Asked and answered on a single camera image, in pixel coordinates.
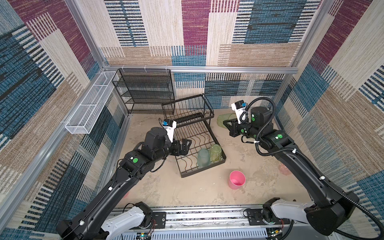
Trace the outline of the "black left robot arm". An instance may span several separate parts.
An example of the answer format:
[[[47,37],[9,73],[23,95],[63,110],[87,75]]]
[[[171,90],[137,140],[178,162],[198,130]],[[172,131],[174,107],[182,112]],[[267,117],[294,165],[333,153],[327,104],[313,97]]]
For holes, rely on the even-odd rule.
[[[120,200],[148,173],[168,156],[186,156],[192,141],[169,139],[163,127],[153,127],[145,140],[128,152],[116,172],[97,196],[71,220],[60,221],[56,231],[63,240],[112,240],[126,230],[151,223],[152,210],[143,202],[113,218],[110,213]]]

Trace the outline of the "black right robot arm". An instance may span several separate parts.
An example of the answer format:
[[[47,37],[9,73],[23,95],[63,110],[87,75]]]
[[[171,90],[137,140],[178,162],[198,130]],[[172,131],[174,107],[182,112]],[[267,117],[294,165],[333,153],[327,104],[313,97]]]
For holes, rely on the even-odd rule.
[[[232,110],[236,118],[223,122],[230,136],[247,138],[248,144],[257,145],[257,152],[266,150],[264,156],[273,156],[284,164],[312,199],[309,204],[298,204],[272,198],[263,205],[264,221],[272,224],[276,219],[290,219],[309,224],[324,236],[336,232],[356,209],[359,197],[333,185],[287,133],[275,130],[272,110],[254,107],[248,117],[247,106],[242,101],[232,104]]]

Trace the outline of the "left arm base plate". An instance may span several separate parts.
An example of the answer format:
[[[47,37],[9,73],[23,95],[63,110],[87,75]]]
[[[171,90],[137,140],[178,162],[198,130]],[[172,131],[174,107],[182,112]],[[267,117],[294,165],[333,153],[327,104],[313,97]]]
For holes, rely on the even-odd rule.
[[[164,229],[166,226],[166,219],[166,212],[152,212],[145,215],[140,227],[144,229]]]

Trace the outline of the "bright green translucent cup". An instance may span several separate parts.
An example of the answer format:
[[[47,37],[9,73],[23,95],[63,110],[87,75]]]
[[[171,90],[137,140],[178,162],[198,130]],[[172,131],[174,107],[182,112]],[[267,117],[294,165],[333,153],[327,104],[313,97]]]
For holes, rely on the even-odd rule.
[[[218,162],[222,158],[222,148],[220,145],[215,144],[210,147],[210,159],[212,162]]]

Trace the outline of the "teal translucent cup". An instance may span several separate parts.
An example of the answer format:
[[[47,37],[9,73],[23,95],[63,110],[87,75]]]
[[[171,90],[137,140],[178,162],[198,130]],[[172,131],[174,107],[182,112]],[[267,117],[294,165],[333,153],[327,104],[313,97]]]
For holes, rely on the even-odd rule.
[[[210,152],[208,149],[201,149],[198,152],[197,165],[200,168],[204,168],[210,165]]]

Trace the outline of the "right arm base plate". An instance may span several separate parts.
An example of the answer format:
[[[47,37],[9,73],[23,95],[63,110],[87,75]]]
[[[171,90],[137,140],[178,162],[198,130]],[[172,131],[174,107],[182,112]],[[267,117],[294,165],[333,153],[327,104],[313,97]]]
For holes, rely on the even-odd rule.
[[[243,216],[248,219],[250,226],[289,226],[291,220],[277,218],[271,210],[246,208]]]

